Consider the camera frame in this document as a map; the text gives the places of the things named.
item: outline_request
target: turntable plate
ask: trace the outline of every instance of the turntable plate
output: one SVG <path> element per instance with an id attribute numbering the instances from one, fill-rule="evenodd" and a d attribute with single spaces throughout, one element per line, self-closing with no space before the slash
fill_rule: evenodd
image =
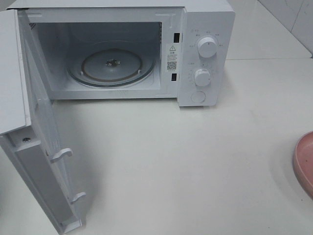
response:
<path id="1" fill-rule="evenodd" d="M 154 66 L 149 49 L 129 42 L 104 42 L 72 51 L 68 71 L 80 83 L 116 87 L 146 77 Z"/>

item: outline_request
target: microwave oven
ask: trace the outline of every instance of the microwave oven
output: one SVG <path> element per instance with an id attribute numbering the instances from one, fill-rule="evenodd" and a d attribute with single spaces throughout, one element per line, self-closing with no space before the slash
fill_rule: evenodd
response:
<path id="1" fill-rule="evenodd" d="M 17 0 L 0 12 L 0 145 L 59 234 L 82 225 L 51 101 L 215 105 L 235 13 L 226 0 Z"/>

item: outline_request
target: open microwave door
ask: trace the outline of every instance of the open microwave door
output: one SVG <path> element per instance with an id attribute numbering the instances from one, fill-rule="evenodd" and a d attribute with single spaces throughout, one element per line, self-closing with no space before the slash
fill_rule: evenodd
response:
<path id="1" fill-rule="evenodd" d="M 0 12 L 0 145 L 59 234 L 80 227 L 51 101 L 44 60 L 24 11 Z"/>

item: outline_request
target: pink bowl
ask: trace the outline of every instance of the pink bowl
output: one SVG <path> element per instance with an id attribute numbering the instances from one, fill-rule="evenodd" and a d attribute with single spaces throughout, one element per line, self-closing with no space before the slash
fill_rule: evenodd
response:
<path id="1" fill-rule="evenodd" d="M 293 169 L 301 186 L 313 199 L 313 132 L 301 137 L 296 145 Z"/>

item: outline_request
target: timer knob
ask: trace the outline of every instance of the timer knob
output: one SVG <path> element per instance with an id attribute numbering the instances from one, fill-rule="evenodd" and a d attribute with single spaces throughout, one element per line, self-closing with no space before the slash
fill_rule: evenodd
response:
<path id="1" fill-rule="evenodd" d="M 210 58 L 216 54 L 217 42 L 212 37 L 202 38 L 198 42 L 198 52 L 199 55 L 204 58 Z"/>
<path id="2" fill-rule="evenodd" d="M 205 87 L 211 82 L 211 74 L 208 70 L 201 69 L 195 72 L 195 83 L 199 87 Z"/>

